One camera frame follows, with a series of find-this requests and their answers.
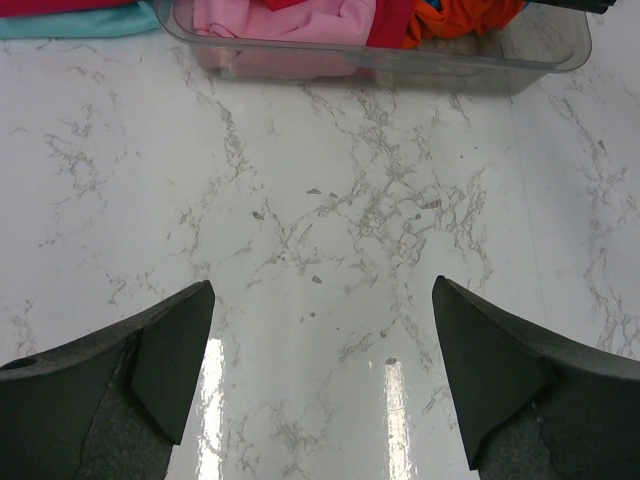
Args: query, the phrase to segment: folded clothes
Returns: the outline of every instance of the folded clothes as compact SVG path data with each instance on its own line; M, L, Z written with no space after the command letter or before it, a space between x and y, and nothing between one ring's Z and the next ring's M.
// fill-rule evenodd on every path
M412 16L413 0L377 0L367 46L401 48Z
M306 0L275 12L251 0L195 0L193 23L203 35L364 45L375 11L376 0Z
M0 0L0 17L45 15L117 7L136 0Z
M0 19L0 38L120 37L159 27L149 1L84 12Z
M525 5L524 0L441 0L438 11L425 0L414 0L403 47L417 47L423 38L456 38L471 32L484 35L506 27Z

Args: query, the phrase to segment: plastic storage container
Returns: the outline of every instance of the plastic storage container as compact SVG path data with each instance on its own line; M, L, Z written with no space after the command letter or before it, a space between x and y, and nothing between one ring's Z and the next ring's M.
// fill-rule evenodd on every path
M198 64L225 78L324 80L447 92L516 94L547 73L582 66L591 54L583 12L529 4L507 28L484 37L428 40L416 50L275 42L198 35L194 0L155 0L164 28Z

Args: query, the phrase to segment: pink fabric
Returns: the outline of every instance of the pink fabric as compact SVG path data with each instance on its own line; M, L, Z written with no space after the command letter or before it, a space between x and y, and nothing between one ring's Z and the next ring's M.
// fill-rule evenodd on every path
M306 0L272 12L259 0L195 0L202 35L285 42L364 45L376 0Z

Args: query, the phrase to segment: pink clothing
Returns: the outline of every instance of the pink clothing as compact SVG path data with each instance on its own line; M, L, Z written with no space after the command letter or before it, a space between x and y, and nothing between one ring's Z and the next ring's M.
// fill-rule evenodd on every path
M195 0L201 35L283 42L365 45L376 0L306 0L272 12L259 0Z
M195 0L193 24L200 35L365 45L375 10L376 0L305 0L277 11L261 0ZM356 71L341 53L202 47L196 56L205 68L229 68L240 76L302 80Z

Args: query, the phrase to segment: turquoise towel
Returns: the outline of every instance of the turquoise towel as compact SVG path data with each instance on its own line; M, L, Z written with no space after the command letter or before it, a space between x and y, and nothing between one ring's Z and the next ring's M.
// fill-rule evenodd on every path
M159 25L151 4L141 1L100 10L0 18L0 39L121 37Z

